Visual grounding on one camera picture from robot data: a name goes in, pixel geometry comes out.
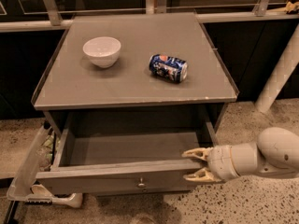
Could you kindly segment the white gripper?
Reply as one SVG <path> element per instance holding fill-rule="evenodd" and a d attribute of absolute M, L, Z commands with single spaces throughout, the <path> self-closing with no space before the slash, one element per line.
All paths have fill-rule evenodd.
<path fill-rule="evenodd" d="M 198 183 L 217 183 L 239 177 L 233 166 L 230 146 L 199 147 L 186 150 L 183 158 L 196 158 L 207 161 L 208 168 L 202 168 L 193 174 L 184 175 L 187 181 Z"/>

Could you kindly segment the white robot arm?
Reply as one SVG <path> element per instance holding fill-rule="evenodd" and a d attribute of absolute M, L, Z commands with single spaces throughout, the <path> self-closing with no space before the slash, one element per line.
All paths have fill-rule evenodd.
<path fill-rule="evenodd" d="M 185 151 L 182 156 L 206 162 L 195 173 L 184 176 L 192 182 L 226 182 L 242 175 L 299 177 L 299 136 L 278 127 L 263 130 L 255 142 L 199 147 Z"/>

